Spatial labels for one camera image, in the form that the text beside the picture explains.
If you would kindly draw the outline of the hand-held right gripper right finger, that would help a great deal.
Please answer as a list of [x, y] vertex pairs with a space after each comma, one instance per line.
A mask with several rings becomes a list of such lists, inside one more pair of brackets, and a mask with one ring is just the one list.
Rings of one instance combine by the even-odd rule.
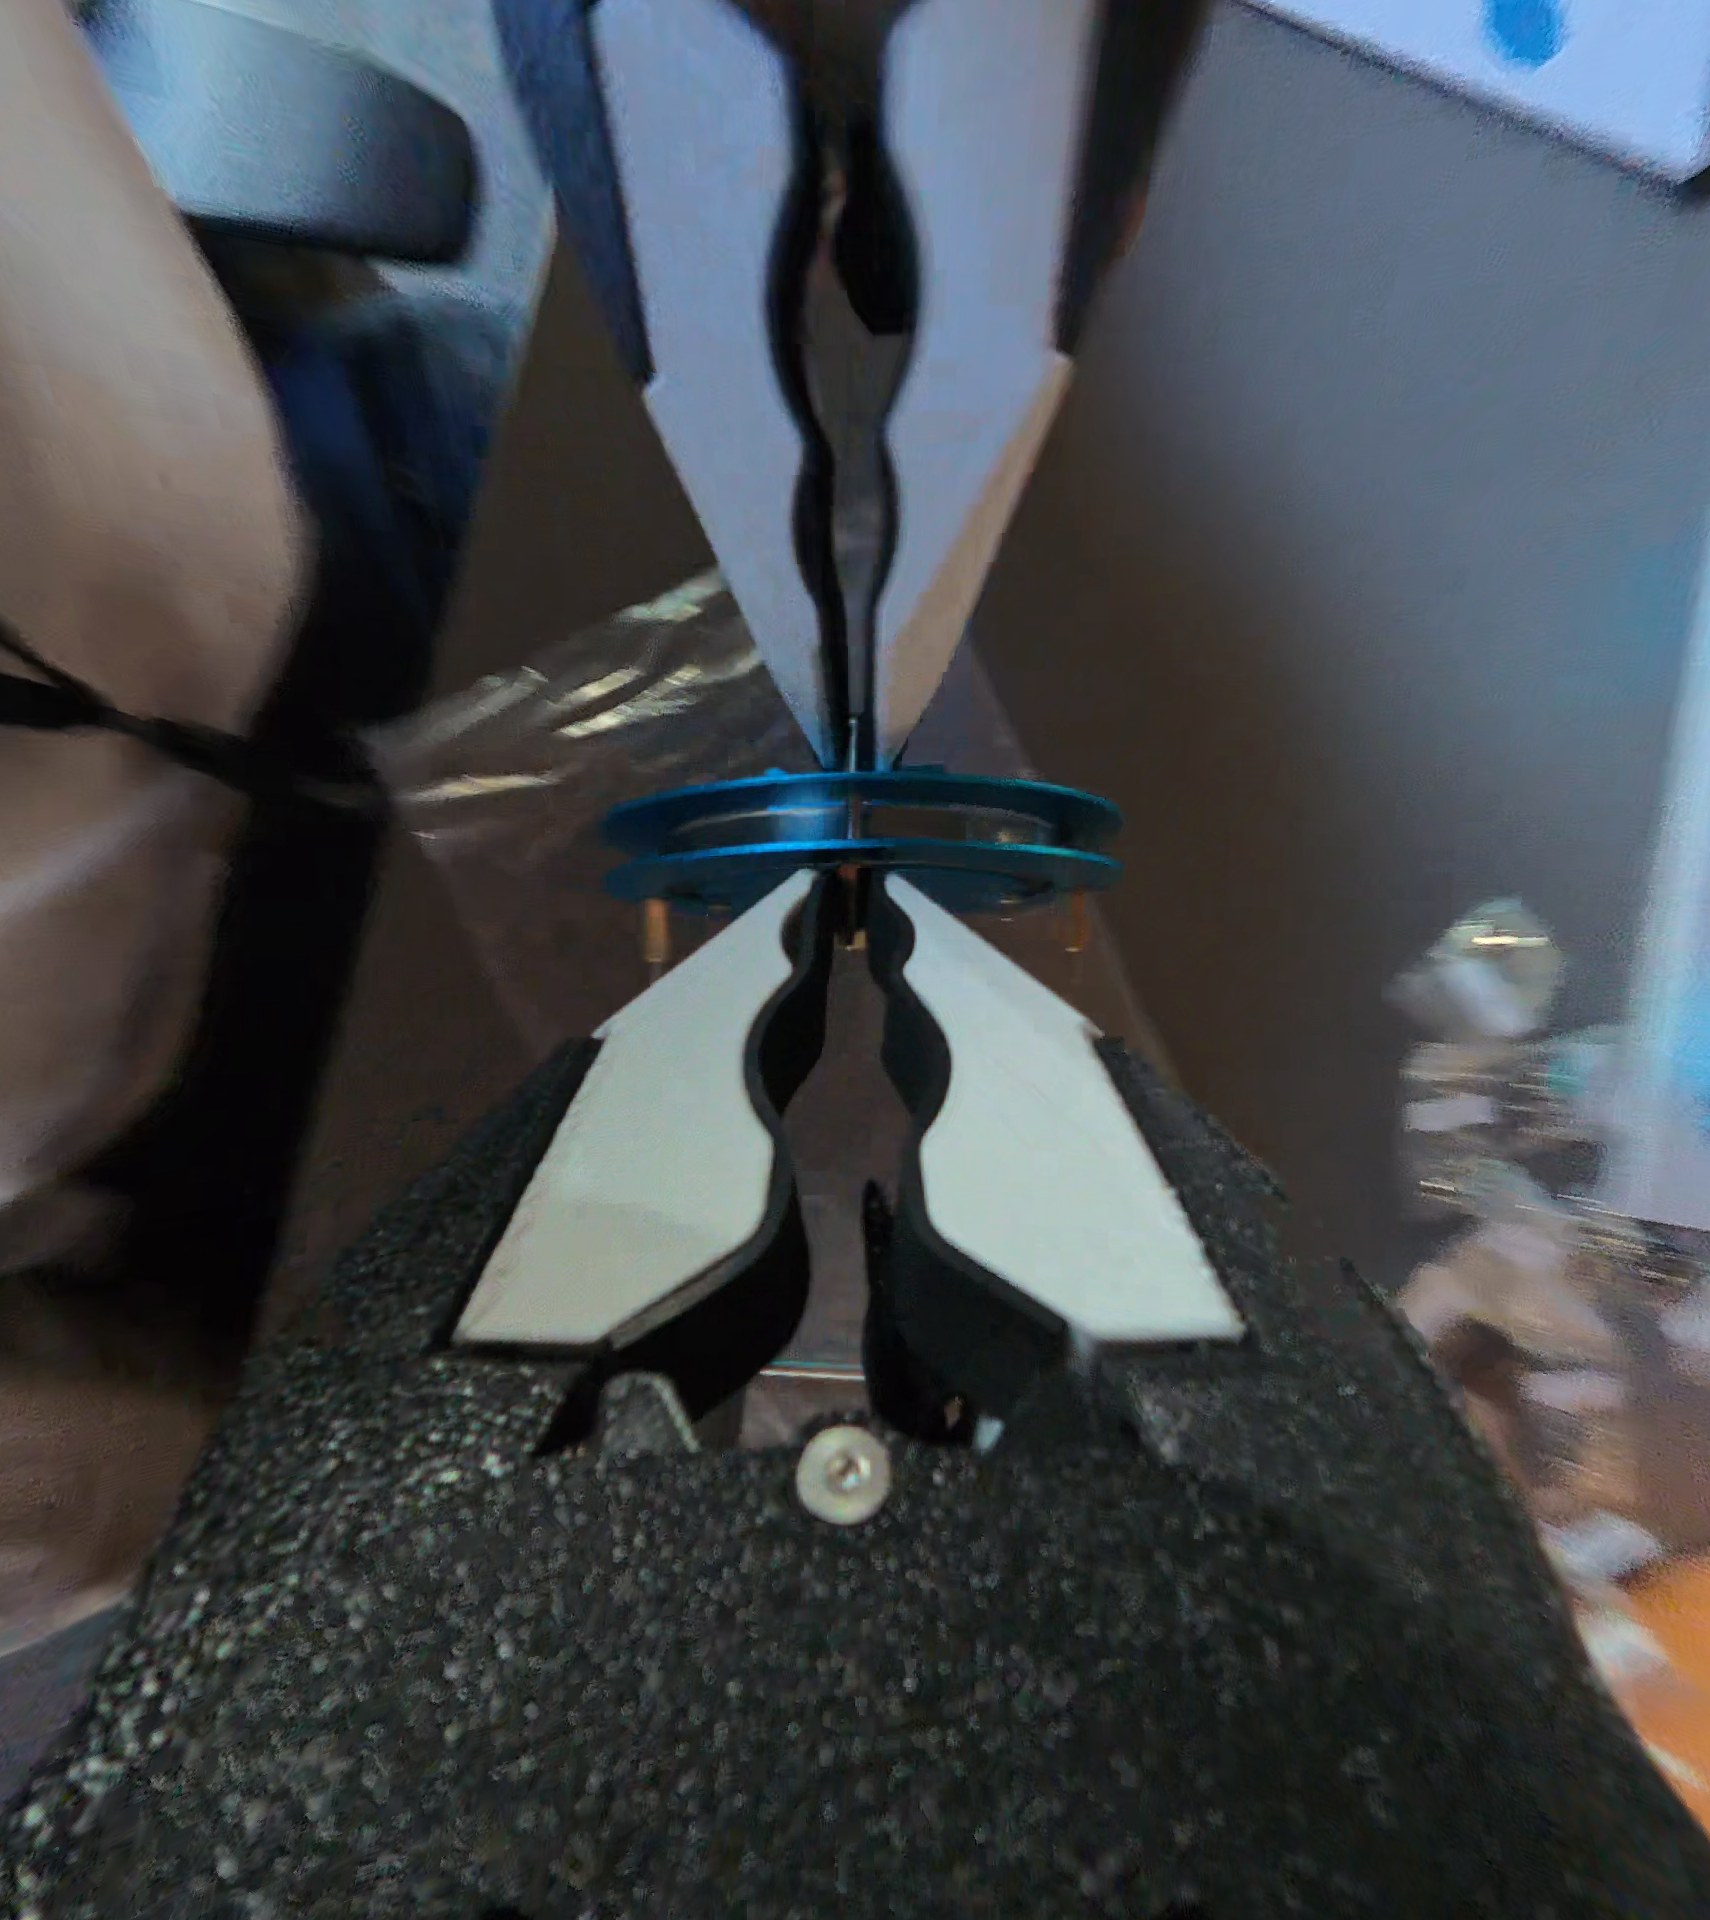
[[899, 877], [870, 890], [868, 960], [908, 1118], [896, 1193], [863, 1198], [877, 1414], [987, 1449], [1035, 1390], [1101, 1361], [1243, 1348], [1107, 1033]]

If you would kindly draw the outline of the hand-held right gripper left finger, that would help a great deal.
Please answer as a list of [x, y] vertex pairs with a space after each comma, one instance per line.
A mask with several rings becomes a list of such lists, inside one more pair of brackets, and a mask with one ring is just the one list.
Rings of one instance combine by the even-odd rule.
[[456, 1298], [456, 1356], [550, 1366], [541, 1452], [593, 1446], [649, 1377], [684, 1433], [791, 1345], [811, 1250], [786, 1111], [817, 1069], [834, 883], [801, 870], [550, 1057], [558, 1107], [511, 1163]]

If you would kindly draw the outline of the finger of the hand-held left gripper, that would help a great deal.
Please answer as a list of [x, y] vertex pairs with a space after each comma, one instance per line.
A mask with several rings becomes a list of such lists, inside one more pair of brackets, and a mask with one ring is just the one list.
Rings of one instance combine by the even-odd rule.
[[884, 423], [878, 761], [931, 707], [1070, 384], [1056, 295], [1096, 54], [1089, 2], [910, 3], [885, 36], [878, 139], [914, 319]]
[[823, 148], [795, 62], [723, 2], [591, 11], [649, 352], [643, 405], [808, 747], [853, 710], [834, 455], [804, 365]]

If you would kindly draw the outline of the blue round metal turntable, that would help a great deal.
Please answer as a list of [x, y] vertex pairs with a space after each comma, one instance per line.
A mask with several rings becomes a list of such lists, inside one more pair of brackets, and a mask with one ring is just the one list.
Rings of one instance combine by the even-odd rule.
[[614, 805], [603, 889], [672, 916], [735, 918], [791, 877], [825, 879], [825, 922], [867, 938], [885, 877], [956, 916], [1015, 916], [1085, 899], [1122, 877], [1114, 803], [1029, 777], [939, 765], [690, 783]]

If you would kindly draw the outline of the grey office chair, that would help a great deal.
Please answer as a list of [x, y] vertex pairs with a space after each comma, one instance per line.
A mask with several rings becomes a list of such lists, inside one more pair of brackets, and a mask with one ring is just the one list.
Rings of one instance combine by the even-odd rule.
[[100, 2], [79, 24], [206, 230], [528, 309], [555, 216], [484, 2]]

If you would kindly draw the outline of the dark blue cloth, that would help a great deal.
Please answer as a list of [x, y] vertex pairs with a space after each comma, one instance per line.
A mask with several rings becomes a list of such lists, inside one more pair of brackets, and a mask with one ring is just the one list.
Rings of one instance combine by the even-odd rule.
[[377, 725], [427, 692], [520, 342], [505, 311], [427, 292], [366, 294], [264, 338], [315, 522], [278, 727]]

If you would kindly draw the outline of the large clear plastic bag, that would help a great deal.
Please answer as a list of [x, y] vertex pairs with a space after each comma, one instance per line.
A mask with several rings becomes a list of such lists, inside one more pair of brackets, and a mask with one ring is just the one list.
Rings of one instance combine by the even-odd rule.
[[440, 697], [371, 753], [532, 1057], [646, 983], [641, 896], [610, 873], [847, 830], [718, 575]]

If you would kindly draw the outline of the pile of small screw bags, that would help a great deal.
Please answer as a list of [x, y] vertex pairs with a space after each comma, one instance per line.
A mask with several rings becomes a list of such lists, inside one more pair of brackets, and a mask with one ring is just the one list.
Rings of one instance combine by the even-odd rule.
[[1399, 1293], [1568, 1574], [1710, 1550], [1710, 1231], [1605, 1194], [1616, 1028], [1556, 1032], [1551, 928], [1486, 899], [1392, 982], [1395, 1161], [1442, 1231]]

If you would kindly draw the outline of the white instruction sheet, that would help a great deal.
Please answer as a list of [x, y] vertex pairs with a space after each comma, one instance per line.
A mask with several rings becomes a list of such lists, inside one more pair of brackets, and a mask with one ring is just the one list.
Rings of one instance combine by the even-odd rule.
[[1255, 2], [1634, 173], [1710, 168], [1710, 2]]

